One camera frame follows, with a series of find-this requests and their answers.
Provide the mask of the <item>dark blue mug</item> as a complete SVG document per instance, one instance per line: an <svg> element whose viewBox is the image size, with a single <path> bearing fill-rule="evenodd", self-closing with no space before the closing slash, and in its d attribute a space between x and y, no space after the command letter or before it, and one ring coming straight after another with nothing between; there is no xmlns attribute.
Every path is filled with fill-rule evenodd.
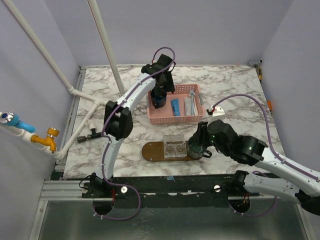
<svg viewBox="0 0 320 240"><path fill-rule="evenodd" d="M166 92L155 92L150 93L151 103L155 109L162 108L166 105L167 102L167 93Z"/></svg>

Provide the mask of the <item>blue toothpaste tube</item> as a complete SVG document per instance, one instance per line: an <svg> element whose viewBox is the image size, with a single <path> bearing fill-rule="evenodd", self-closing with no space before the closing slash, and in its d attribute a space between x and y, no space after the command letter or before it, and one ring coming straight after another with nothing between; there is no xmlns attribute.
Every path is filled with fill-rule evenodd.
<svg viewBox="0 0 320 240"><path fill-rule="evenodd" d="M180 114L179 99L178 99L178 98L172 99L172 100L170 101L170 103L171 103L173 115L174 115L175 117L179 117L179 116L181 115L181 114Z"/></svg>

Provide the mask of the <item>dark green mug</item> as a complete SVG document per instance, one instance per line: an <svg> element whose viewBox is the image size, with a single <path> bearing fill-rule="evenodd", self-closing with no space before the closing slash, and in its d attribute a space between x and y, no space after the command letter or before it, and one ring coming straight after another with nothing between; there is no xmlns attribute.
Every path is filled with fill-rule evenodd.
<svg viewBox="0 0 320 240"><path fill-rule="evenodd" d="M188 142L187 155L193 160L199 160L201 158L211 158L212 152L206 147L198 145L196 142Z"/></svg>

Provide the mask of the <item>oval wooden tray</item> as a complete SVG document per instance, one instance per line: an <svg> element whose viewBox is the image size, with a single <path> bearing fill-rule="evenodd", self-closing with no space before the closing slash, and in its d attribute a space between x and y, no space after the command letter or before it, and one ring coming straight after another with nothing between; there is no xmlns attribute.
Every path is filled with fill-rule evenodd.
<svg viewBox="0 0 320 240"><path fill-rule="evenodd" d="M195 159L185 156L178 158L165 158L164 143L162 141L147 142L141 150L142 157L149 162L183 162Z"/></svg>

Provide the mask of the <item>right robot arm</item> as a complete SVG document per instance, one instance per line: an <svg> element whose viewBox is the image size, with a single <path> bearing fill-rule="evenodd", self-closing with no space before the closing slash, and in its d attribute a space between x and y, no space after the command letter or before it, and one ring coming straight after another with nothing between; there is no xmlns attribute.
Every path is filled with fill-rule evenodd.
<svg viewBox="0 0 320 240"><path fill-rule="evenodd" d="M230 124L218 119L201 121L192 135L202 149L216 151L237 163L266 170L275 179L238 171L230 183L230 191L241 196L245 192L267 193L300 204L307 212L320 214L320 173L276 152L270 144L250 136L238 135Z"/></svg>

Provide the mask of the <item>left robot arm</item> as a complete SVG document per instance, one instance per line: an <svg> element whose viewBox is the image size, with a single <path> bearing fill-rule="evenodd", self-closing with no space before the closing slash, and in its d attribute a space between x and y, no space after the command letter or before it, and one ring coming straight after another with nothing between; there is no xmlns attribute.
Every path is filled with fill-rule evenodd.
<svg viewBox="0 0 320 240"><path fill-rule="evenodd" d="M105 105L104 121L101 136L106 139L101 155L100 166L90 176L90 186L101 198L110 196L119 187L130 188L129 185L113 183L116 158L123 141L133 130L132 111L142 98L150 91L157 97L164 98L167 93L174 93L171 67L175 66L175 56L161 54L157 61L141 68L141 74L129 90L116 101L108 101Z"/></svg>

